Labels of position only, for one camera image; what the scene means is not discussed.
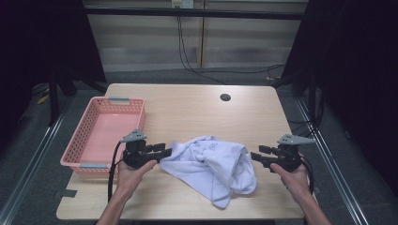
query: white cloth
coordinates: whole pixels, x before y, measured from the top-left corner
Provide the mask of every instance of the white cloth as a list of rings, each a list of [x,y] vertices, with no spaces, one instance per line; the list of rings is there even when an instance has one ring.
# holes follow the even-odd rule
[[[234,193],[249,194],[257,180],[248,150],[243,144],[201,136],[186,143],[173,142],[172,155],[161,167],[196,191],[225,208]]]

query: table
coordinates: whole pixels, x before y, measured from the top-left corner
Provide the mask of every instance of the table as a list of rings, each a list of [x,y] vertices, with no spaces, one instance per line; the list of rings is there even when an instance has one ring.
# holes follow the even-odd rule
[[[228,94],[229,101],[221,100]],[[145,100],[147,144],[185,143],[202,135],[243,143],[249,151],[258,145],[277,146],[290,133],[275,89],[265,86],[192,84],[111,84],[107,97]],[[258,180],[256,191],[236,195],[225,209],[215,207],[194,189],[155,166],[148,172],[121,218],[148,219],[278,219],[302,218],[299,206],[282,184],[279,175],[253,162]],[[108,174],[73,172],[57,209],[60,219],[97,219],[107,203]]]

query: plastic basket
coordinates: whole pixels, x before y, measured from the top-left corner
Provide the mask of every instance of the plastic basket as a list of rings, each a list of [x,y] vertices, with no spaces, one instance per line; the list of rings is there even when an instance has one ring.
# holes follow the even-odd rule
[[[145,120],[143,99],[128,97],[93,97],[84,111],[64,155],[61,165],[76,172],[107,173],[117,143]],[[116,160],[125,144],[119,146]]]

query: wall socket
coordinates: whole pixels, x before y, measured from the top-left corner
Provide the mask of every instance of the wall socket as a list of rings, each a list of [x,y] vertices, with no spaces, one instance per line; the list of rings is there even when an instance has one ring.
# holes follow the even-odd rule
[[[193,8],[193,0],[172,0],[172,8]]]

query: hand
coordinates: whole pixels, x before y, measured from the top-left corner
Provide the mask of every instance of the hand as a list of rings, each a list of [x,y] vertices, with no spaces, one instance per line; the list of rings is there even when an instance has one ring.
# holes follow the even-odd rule
[[[311,195],[307,180],[307,170],[304,165],[301,164],[293,172],[287,172],[276,163],[272,163],[270,167],[281,177],[282,183],[290,191],[296,203],[299,203],[303,198]]]
[[[143,180],[144,174],[152,170],[156,164],[156,160],[151,160],[140,169],[133,169],[124,161],[119,162],[117,188],[115,192],[122,194],[127,199],[130,199],[135,189],[138,188],[138,185]]]

